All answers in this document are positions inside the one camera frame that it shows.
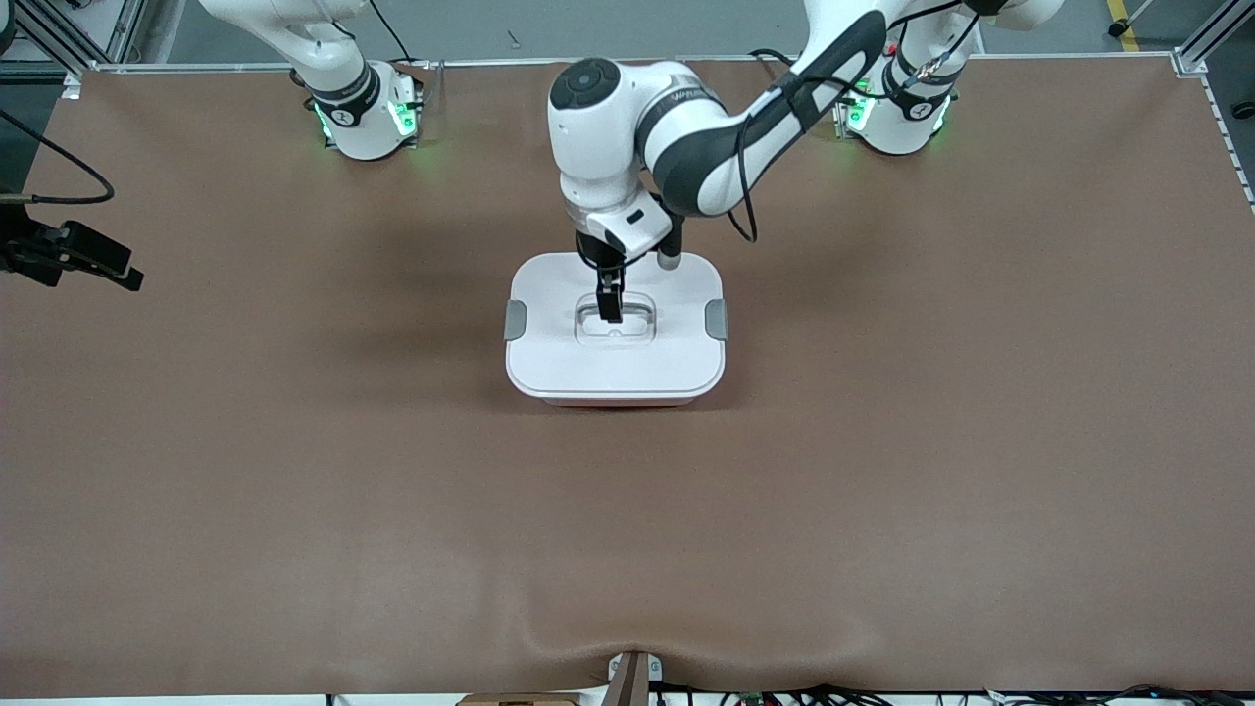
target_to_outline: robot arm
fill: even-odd
[[[384,61],[366,61],[339,23],[368,0],[201,0],[220,20],[252,34],[292,64],[314,97],[329,140],[355,159],[378,159],[418,132],[420,84]]]
[[[365,69],[358,43],[335,24],[356,16],[366,0],[201,0],[282,54],[311,90],[340,90]]]
[[[935,21],[915,30],[912,44],[944,45],[955,36],[964,44],[964,25],[978,15],[1004,13],[1004,6],[1018,10],[1004,13],[1014,15],[1007,25],[1032,29],[1060,4],[965,0],[958,9],[931,15]],[[802,55],[735,115],[728,114],[692,69],[674,61],[629,66],[586,59],[566,69],[550,92],[550,137],[576,229],[597,241],[584,238],[595,263],[612,267],[615,261],[631,261],[659,247],[675,234],[673,216],[712,217],[730,211],[881,59],[895,20],[911,10],[943,5],[944,0],[806,0],[809,38]],[[894,94],[901,97],[895,102],[904,113],[949,93],[949,84],[929,76],[939,70],[953,70],[956,76],[953,66],[961,69],[966,53],[955,54],[939,50],[900,78]],[[907,89],[916,88],[922,95],[912,98]],[[907,119],[922,117],[907,114]],[[656,199],[640,182],[641,167],[654,176]],[[675,257],[660,257],[660,262],[668,266],[665,260]]]

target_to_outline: black cable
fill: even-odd
[[[754,49],[753,51],[749,53],[749,55],[750,56],[771,56],[772,59],[776,59],[777,61],[784,64],[786,66],[792,66],[793,65],[793,59],[789,59],[788,56],[786,56],[783,51],[778,51],[776,49],[771,49],[771,48],[767,48],[767,46],[763,46],[762,49]]]
[[[397,30],[394,30],[392,28],[392,24],[388,21],[388,18],[385,18],[384,14],[379,10],[379,5],[375,4],[375,0],[370,0],[370,9],[375,11],[375,16],[379,18],[380,23],[383,23],[384,29],[388,30],[388,34],[393,35],[393,41],[395,41],[397,43],[397,48],[400,49],[402,58],[400,59],[394,59],[394,60],[397,60],[397,61],[413,61],[414,58],[410,56],[409,49],[405,49],[405,43],[400,40],[400,36],[397,36]]]
[[[894,24],[889,25],[889,29],[894,29],[897,25],[904,25],[904,24],[906,24],[906,23],[909,23],[911,20],[916,20],[916,19],[931,15],[934,13],[944,13],[945,10],[949,10],[950,8],[958,8],[959,5],[963,5],[963,0],[953,0],[951,3],[946,3],[945,5],[936,5],[934,8],[927,8],[927,9],[920,10],[919,13],[911,13],[910,15],[905,15],[905,16],[901,16],[901,18],[897,18],[896,20],[894,20]]]
[[[737,130],[737,166],[740,171],[740,192],[744,194],[742,199],[745,202],[745,216],[749,218],[749,232],[745,232],[745,228],[740,227],[740,221],[737,219],[737,213],[728,211],[728,219],[732,221],[732,226],[737,228],[740,237],[745,238],[745,242],[758,242],[758,217],[754,216],[754,201],[749,197],[749,177],[745,174],[745,134],[749,132],[749,123],[752,123],[754,115],[747,115],[740,123],[740,129]]]
[[[358,40],[358,35],[355,35],[351,31],[344,29],[344,25],[340,24],[340,20],[331,20],[331,26],[334,26],[335,29],[340,30],[340,34],[348,36],[349,39],[351,39],[354,41]]]
[[[950,45],[950,49],[946,51],[946,59],[950,58],[950,54],[954,53],[955,49],[963,45],[963,40],[968,39],[968,35],[971,34],[971,30],[976,29],[976,23],[979,21],[980,21],[980,15],[975,15],[971,18],[971,21],[968,23],[968,29],[963,30],[963,34],[959,35],[959,39]]]
[[[48,139],[43,134],[39,134],[38,132],[35,132],[34,129],[31,129],[30,127],[28,127],[21,120],[19,120],[18,118],[15,118],[11,114],[9,114],[9,112],[5,110],[4,108],[0,108],[0,118],[4,118],[13,127],[15,127],[15,128],[20,129],[21,132],[26,133],[28,135],[35,138],[35,140],[38,140],[40,144],[48,147],[53,152],[56,152],[61,157],[65,157],[70,162],[73,162],[74,166],[77,166],[78,168],[83,169],[84,172],[87,172],[92,178],[94,178],[97,182],[100,183],[100,186],[104,187],[104,193],[102,193],[99,196],[39,196],[39,194],[31,193],[31,194],[29,194],[26,197],[28,202],[30,202],[30,203],[63,203],[63,204],[72,204],[72,206],[84,206],[84,204],[89,204],[89,203],[104,203],[109,198],[113,198],[113,194],[114,194],[113,184],[109,183],[109,179],[104,178],[104,176],[102,176],[100,172],[93,169],[90,164],[88,164],[83,159],[79,159],[74,154],[70,154],[60,144],[56,144],[51,139]]]

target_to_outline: table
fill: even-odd
[[[281,74],[56,108],[119,196],[35,212],[148,278],[0,280],[0,695],[551,690],[628,647],[718,688],[1251,688],[1255,219],[1200,83],[976,60],[922,153],[817,127],[759,243],[688,228],[722,385],[607,414],[503,370],[512,272],[571,241],[560,69],[449,69],[380,163]],[[729,105],[768,69],[698,66]]]

